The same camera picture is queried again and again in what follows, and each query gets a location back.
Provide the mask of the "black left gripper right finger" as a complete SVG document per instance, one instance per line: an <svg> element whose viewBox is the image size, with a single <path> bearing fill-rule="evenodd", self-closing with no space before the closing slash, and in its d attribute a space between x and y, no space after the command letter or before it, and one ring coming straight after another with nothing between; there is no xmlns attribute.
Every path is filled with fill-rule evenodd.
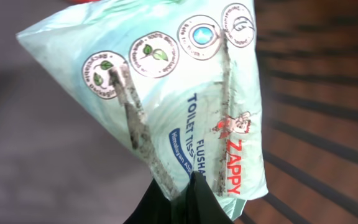
<svg viewBox="0 0 358 224"><path fill-rule="evenodd" d="M219 205L204 176L194 171L185 194L186 224L233 224Z"/></svg>

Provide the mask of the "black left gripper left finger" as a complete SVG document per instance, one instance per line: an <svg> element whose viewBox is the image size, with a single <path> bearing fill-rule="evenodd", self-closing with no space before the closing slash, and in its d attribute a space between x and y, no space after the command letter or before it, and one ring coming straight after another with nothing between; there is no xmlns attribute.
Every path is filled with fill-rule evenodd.
<svg viewBox="0 0 358 224"><path fill-rule="evenodd" d="M171 203L152 180L136 209L124 224L171 224Z"/></svg>

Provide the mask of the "mint toilet tissue packet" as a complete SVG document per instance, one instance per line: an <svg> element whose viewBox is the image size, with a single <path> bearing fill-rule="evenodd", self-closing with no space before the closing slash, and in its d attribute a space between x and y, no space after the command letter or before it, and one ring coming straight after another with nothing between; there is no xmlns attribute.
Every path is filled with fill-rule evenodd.
<svg viewBox="0 0 358 224"><path fill-rule="evenodd" d="M231 219L267 194L253 0L70 6L17 34L176 201L201 173Z"/></svg>

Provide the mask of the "red coffee sachet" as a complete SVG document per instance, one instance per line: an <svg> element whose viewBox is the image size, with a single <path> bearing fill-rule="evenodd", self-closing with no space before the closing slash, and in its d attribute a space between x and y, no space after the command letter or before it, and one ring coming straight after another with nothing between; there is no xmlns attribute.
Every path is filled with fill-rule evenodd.
<svg viewBox="0 0 358 224"><path fill-rule="evenodd" d="M89 2L98 2L100 0L65 0L67 2L70 2L72 4L84 4Z"/></svg>

